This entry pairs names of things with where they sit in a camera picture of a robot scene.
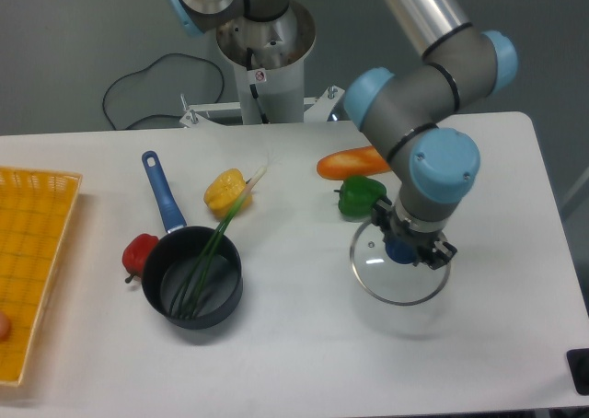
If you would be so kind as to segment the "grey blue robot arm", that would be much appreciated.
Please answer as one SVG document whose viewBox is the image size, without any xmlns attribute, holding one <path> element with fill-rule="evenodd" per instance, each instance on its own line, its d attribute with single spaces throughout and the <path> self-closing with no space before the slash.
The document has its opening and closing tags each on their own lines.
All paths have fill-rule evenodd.
<svg viewBox="0 0 589 418">
<path fill-rule="evenodd" d="M 168 0 L 192 36 L 216 34 L 232 63 L 246 124 L 300 122 L 305 57 L 314 22 L 293 0 Z M 508 85 L 518 68 L 512 42 L 477 30 L 456 0 L 386 0 L 422 58 L 411 74 L 385 68 L 360 75 L 343 107 L 401 182 L 395 202 L 380 198 L 371 214 L 392 261 L 447 265 L 456 249 L 444 227 L 471 189 L 479 150 L 440 122 Z"/>
</svg>

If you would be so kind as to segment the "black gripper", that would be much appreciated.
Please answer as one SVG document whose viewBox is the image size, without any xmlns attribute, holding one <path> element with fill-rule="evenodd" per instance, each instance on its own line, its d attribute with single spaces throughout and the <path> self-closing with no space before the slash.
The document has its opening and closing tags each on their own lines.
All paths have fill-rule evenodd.
<svg viewBox="0 0 589 418">
<path fill-rule="evenodd" d="M 392 261 L 416 261 L 437 270 L 449 264 L 457 253 L 454 245 L 442 240 L 445 218 L 421 220 L 403 205 L 393 205 L 386 195 L 379 196 L 372 205 L 371 223 L 383 234 Z"/>
</svg>

